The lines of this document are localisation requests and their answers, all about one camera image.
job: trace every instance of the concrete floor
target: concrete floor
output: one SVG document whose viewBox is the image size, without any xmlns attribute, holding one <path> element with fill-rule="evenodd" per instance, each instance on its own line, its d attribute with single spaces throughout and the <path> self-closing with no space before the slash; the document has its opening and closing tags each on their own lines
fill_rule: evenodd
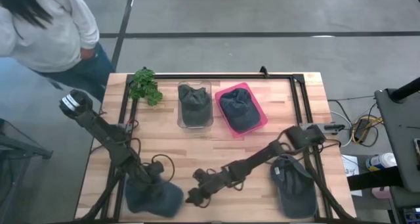
<svg viewBox="0 0 420 224">
<path fill-rule="evenodd" d="M 102 33 L 119 31 L 127 0 L 85 1 Z M 417 0 L 134 0 L 127 28 L 129 33 L 416 30 Z M 111 57 L 116 39 L 100 42 Z M 272 72 L 321 72 L 328 98 L 340 99 L 372 95 L 418 77 L 419 42 L 420 37 L 126 39 L 117 71 L 147 66 L 156 72 L 256 72 L 266 66 Z M 15 223 L 71 220 L 92 137 L 58 109 L 70 88 L 58 91 L 9 58 L 0 58 L 0 66 L 0 118 L 54 150 L 50 160 L 31 163 Z M 351 118 L 372 104 L 373 99 L 343 102 Z M 342 153 L 389 152 L 387 136 L 379 130 L 374 147 L 350 144 Z M 357 204 L 356 209 L 364 220 L 387 220 L 374 207 L 366 211 Z"/>
</svg>

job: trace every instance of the green plant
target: green plant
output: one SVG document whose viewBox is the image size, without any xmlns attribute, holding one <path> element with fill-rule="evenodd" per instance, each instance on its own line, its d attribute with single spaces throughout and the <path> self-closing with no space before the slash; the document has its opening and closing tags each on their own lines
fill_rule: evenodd
<svg viewBox="0 0 420 224">
<path fill-rule="evenodd" d="M 133 84 L 130 90 L 130 97 L 134 99 L 145 98 L 149 106 L 157 105 L 163 98 L 158 90 L 158 83 L 154 80 L 153 70 L 144 67 L 134 74 Z"/>
</svg>

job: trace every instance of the pink plastic container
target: pink plastic container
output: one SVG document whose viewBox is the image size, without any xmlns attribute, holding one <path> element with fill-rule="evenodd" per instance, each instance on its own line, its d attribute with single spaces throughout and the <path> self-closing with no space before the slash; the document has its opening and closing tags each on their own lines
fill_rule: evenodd
<svg viewBox="0 0 420 224">
<path fill-rule="evenodd" d="M 220 104 L 220 100 L 221 100 L 221 97 L 222 97 L 223 94 L 229 93 L 229 92 L 231 92 L 235 89 L 239 89 L 239 88 L 240 89 L 246 89 L 249 92 L 249 94 L 251 95 L 251 100 L 254 103 L 255 107 L 257 108 L 258 113 L 260 114 L 260 122 L 255 127 L 252 127 L 251 129 L 248 129 L 247 131 L 244 131 L 244 132 L 241 132 L 241 133 L 236 132 L 230 126 L 230 124 L 228 122 L 228 119 L 226 118 L 226 115 L 224 114 L 223 109 L 221 108 L 221 104 Z M 232 132 L 232 135 L 233 135 L 234 138 L 244 136 L 245 134 L 248 134 L 248 133 L 250 133 L 250 132 L 252 132 L 256 129 L 259 129 L 262 126 L 264 126 L 268 123 L 267 116 L 264 114 L 260 104 L 257 102 L 257 100 L 254 97 L 254 94 L 252 93 L 251 89 L 249 88 L 248 84 L 246 84 L 246 83 L 240 83 L 238 85 L 232 86 L 232 87 L 224 89 L 222 91 L 219 91 L 219 92 L 215 93 L 215 98 L 216 98 L 217 106 L 219 107 L 220 111 L 222 112 L 223 118 L 226 121 L 226 124 L 228 125 L 229 130 L 230 130 L 230 132 Z"/>
</svg>

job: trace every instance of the dark gray cap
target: dark gray cap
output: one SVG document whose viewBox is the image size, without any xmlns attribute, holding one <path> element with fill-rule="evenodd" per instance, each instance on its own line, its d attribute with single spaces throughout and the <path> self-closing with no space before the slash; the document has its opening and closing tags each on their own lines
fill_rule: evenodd
<svg viewBox="0 0 420 224">
<path fill-rule="evenodd" d="M 178 97 L 181 102 L 182 120 L 186 126 L 207 125 L 212 117 L 211 96 L 204 87 L 194 89 L 188 85 L 179 85 Z"/>
<path fill-rule="evenodd" d="M 260 122 L 260 114 L 246 89 L 224 93 L 220 97 L 220 107 L 230 127 L 238 133 L 252 129 Z"/>
<path fill-rule="evenodd" d="M 286 217 L 301 219 L 315 215 L 318 203 L 314 180 L 299 161 L 290 155 L 279 156 L 271 165 L 270 174 Z"/>
</svg>

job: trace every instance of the butcher block table top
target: butcher block table top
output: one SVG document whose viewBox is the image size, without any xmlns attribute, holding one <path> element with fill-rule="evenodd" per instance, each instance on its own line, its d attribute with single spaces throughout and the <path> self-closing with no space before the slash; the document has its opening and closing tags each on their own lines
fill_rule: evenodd
<svg viewBox="0 0 420 224">
<path fill-rule="evenodd" d="M 331 122 L 331 114 L 327 103 L 326 92 L 319 72 L 304 74 L 306 90 L 310 101 L 310 109 L 314 123 Z M 108 123 L 117 123 L 127 74 L 111 74 L 102 105 L 107 112 L 102 117 Z M 149 162 L 156 154 L 166 154 L 175 163 L 175 176 L 171 181 L 179 186 L 187 197 L 188 190 L 197 187 L 198 182 L 192 178 L 198 169 L 212 168 L 220 171 L 220 167 L 234 160 L 248 158 L 260 149 L 266 147 L 284 129 L 296 125 L 296 116 L 291 96 L 291 86 L 288 79 L 206 79 L 212 85 L 213 125 L 205 131 L 186 131 L 177 125 L 178 118 L 178 84 L 181 81 L 197 81 L 196 79 L 158 79 L 159 90 L 163 100 L 157 106 L 150 108 L 145 101 L 140 100 L 136 110 L 136 120 L 139 126 L 133 131 L 133 137 L 142 142 L 140 157 L 143 162 Z M 233 138 L 220 109 L 215 104 L 214 94 L 233 85 L 246 82 L 268 118 L 268 123 L 244 137 Z M 306 120 L 301 90 L 298 91 L 303 120 Z M 128 120 L 131 109 L 129 101 L 126 111 Z M 137 143 L 132 146 L 137 150 Z M 353 201 L 350 195 L 343 161 L 338 146 L 331 146 L 321 153 L 325 179 L 329 190 L 354 217 Z M 165 167 L 162 174 L 169 178 L 172 167 L 165 158 L 158 159 Z M 75 217 L 85 215 L 97 201 L 105 189 L 110 159 L 108 151 L 98 149 L 90 155 L 85 180 L 81 189 L 79 204 Z M 214 194 L 207 208 L 198 208 L 193 204 L 183 203 L 179 213 L 172 219 L 156 216 L 150 213 L 131 213 L 123 198 L 120 221 L 128 222 L 280 222 L 280 221 L 310 221 L 308 219 L 288 219 L 278 207 L 278 194 L 269 176 L 269 165 L 263 164 L 255 168 L 247 177 L 242 191 L 224 188 Z M 317 188 L 318 207 L 320 215 L 325 216 L 322 196 Z M 114 212 L 116 188 L 111 198 L 108 215 Z"/>
</svg>

